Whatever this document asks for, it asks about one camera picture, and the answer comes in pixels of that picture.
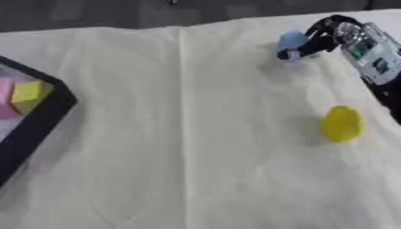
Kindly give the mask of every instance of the white tablecloth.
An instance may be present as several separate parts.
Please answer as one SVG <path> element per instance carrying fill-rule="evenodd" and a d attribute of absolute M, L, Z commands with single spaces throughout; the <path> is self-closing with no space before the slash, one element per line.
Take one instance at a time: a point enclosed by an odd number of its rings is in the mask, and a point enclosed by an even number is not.
<path fill-rule="evenodd" d="M 400 228 L 400 127 L 338 52 L 275 57 L 327 15 L 1 34 L 80 104 L 2 190 L 0 228 Z M 401 11 L 349 15 L 401 38 Z M 359 139 L 319 134 L 336 105 Z"/>

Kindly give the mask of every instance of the yellow object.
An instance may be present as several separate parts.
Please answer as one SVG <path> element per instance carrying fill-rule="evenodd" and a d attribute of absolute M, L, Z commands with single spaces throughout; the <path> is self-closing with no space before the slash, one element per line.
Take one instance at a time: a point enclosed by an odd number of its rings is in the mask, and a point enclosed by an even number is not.
<path fill-rule="evenodd" d="M 30 81 L 14 85 L 12 104 L 22 115 L 29 114 L 53 90 L 44 81 Z"/>
<path fill-rule="evenodd" d="M 320 120 L 320 129 L 329 140 L 344 142 L 361 134 L 363 120 L 352 107 L 335 106 Z"/>

